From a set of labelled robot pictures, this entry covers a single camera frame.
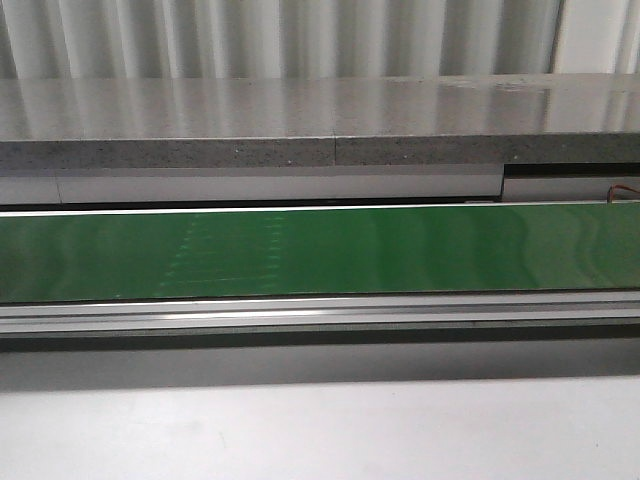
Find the green conveyor belt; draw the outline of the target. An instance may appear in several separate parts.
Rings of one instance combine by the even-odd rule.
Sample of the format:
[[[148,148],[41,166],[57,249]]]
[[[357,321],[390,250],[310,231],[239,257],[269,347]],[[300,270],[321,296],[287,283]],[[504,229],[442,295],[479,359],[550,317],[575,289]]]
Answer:
[[[5,392],[638,370],[635,203],[1,217]]]

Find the grey stone counter ledge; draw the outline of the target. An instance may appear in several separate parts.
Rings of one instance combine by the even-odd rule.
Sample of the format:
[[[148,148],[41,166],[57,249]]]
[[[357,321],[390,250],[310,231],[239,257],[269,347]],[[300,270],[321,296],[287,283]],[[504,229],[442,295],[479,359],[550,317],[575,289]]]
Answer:
[[[639,195],[639,79],[5,80],[1,204]]]

